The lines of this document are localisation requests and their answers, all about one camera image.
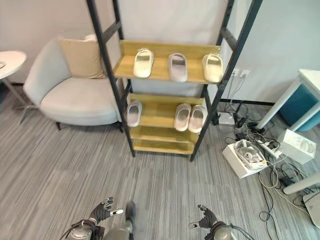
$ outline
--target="beige cushion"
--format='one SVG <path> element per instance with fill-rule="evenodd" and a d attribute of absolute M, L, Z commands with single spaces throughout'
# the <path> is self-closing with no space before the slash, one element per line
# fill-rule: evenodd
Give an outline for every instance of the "beige cushion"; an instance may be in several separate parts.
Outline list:
<path fill-rule="evenodd" d="M 96 41 L 60 39 L 61 48 L 73 77 L 105 78 Z"/>

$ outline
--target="gray carpet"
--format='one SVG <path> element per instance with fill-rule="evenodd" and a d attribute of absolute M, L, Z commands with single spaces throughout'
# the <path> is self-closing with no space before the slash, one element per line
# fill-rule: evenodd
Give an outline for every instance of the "gray carpet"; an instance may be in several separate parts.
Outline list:
<path fill-rule="evenodd" d="M 53 121 L 32 110 L 19 126 L 22 111 L 12 109 L 13 102 L 9 94 L 0 103 L 1 240 L 58 239 L 108 196 L 114 196 L 114 209 L 124 208 L 128 200 L 136 202 L 136 240 L 203 240 L 206 230 L 188 229 L 189 222 L 202 217 L 198 204 L 257 240 L 269 239 L 259 219 L 266 204 L 258 176 L 238 179 L 222 155 L 225 137 L 233 137 L 232 127 L 211 125 L 192 163 L 175 154 L 138 152 L 133 158 L 124 133 L 115 125 L 62 125 L 58 131 Z M 248 107 L 254 119 L 269 109 Z M 270 137 L 286 127 L 279 117 L 273 121 Z M 304 135 L 319 142 L 319 133 L 315 127 Z M 319 154 L 317 161 L 294 164 L 310 175 L 320 169 Z M 273 189 L 270 192 L 280 240 L 320 239 L 320 229 L 304 212 Z M 102 226 L 108 230 L 122 221 L 124 215 L 109 218 Z"/>

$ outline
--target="shoe rack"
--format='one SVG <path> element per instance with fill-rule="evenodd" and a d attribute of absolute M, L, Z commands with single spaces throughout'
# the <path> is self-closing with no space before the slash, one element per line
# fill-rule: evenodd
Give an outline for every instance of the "shoe rack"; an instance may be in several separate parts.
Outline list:
<path fill-rule="evenodd" d="M 216 45 L 170 44 L 124 40 L 117 0 L 112 1 L 115 23 L 105 31 L 102 31 L 101 29 L 95 1 L 86 0 L 86 2 L 97 36 L 101 57 L 111 83 L 122 120 L 122 127 L 126 134 L 132 156 L 135 156 L 136 151 L 182 154 L 190 155 L 190 161 L 192 162 L 195 159 L 211 120 L 214 117 L 217 118 L 218 103 L 246 42 L 262 0 L 252 0 L 238 40 L 235 40 L 227 29 L 231 10 L 234 5 L 234 0 L 229 0 Z M 120 39 L 121 57 L 112 69 L 106 42 L 116 32 L 118 32 Z M 223 39 L 226 40 L 233 53 L 227 64 L 221 82 L 217 84 L 217 94 L 213 102 L 211 102 L 208 93 L 208 84 L 212 83 L 205 80 L 202 58 L 210 53 L 220 53 Z M 168 57 L 170 54 L 181 53 L 185 55 L 187 59 L 188 79 L 186 83 L 203 85 L 201 96 L 180 97 L 133 93 L 131 78 L 137 78 L 133 74 L 135 56 L 137 51 L 142 48 L 147 48 L 154 54 L 151 75 L 148 78 L 143 78 L 145 81 L 160 80 L 167 81 L 168 84 L 170 84 L 171 79 L 168 69 Z M 127 85 L 122 95 L 120 95 L 116 86 L 116 82 L 121 79 L 127 79 Z M 131 129 L 127 125 L 124 114 L 128 106 L 127 98 L 131 101 L 139 100 L 142 103 L 139 126 Z M 176 108 L 181 103 L 188 103 L 192 107 L 205 103 L 208 116 L 199 135 L 192 133 L 189 130 L 180 132 L 174 128 Z"/>

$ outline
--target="electrical outlet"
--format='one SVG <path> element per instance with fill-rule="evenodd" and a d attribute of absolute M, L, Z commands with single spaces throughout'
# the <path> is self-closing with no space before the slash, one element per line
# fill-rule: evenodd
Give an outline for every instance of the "electrical outlet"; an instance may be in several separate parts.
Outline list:
<path fill-rule="evenodd" d="M 232 77 L 237 77 L 239 75 L 239 73 L 240 73 L 240 69 L 234 68 L 232 73 L 231 73 L 231 76 Z"/>
<path fill-rule="evenodd" d="M 250 73 L 250 70 L 242 70 L 239 77 L 246 78 L 246 77 L 248 77 L 249 73 Z"/>

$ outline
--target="white wall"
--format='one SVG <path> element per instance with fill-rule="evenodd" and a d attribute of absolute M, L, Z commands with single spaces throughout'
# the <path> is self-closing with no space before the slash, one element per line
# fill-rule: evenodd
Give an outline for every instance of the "white wall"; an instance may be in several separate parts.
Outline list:
<path fill-rule="evenodd" d="M 113 22 L 110 0 L 96 0 L 104 27 Z M 9 77 L 23 83 L 40 49 L 65 33 L 92 32 L 85 0 L 0 0 L 0 51 L 20 50 L 27 60 Z"/>
<path fill-rule="evenodd" d="M 237 11 L 238 25 L 248 6 L 237 1 L 243 7 Z M 234 98 L 276 102 L 298 69 L 320 70 L 319 23 L 319 0 L 264 0 L 236 65 L 251 73 Z M 238 26 L 233 30 L 239 34 Z"/>
<path fill-rule="evenodd" d="M 214 45 L 228 0 L 119 0 L 124 38 Z M 132 80 L 135 92 L 199 96 L 202 85 Z"/>
<path fill-rule="evenodd" d="M 113 22 L 111 0 L 97 0 L 103 27 Z M 129 40 L 214 44 L 227 0 L 119 0 Z M 237 36 L 250 0 L 236 0 L 228 28 Z M 320 70 L 319 0 L 264 0 L 237 68 L 251 70 L 235 99 L 275 102 L 299 68 Z M 91 29 L 85 0 L 0 0 L 0 51 L 21 50 L 28 60 L 10 80 L 23 82 L 41 47 L 60 33 Z M 109 44 L 113 62 L 117 39 Z M 226 56 L 230 51 L 224 47 Z M 196 84 L 135 81 L 134 90 L 197 95 Z"/>

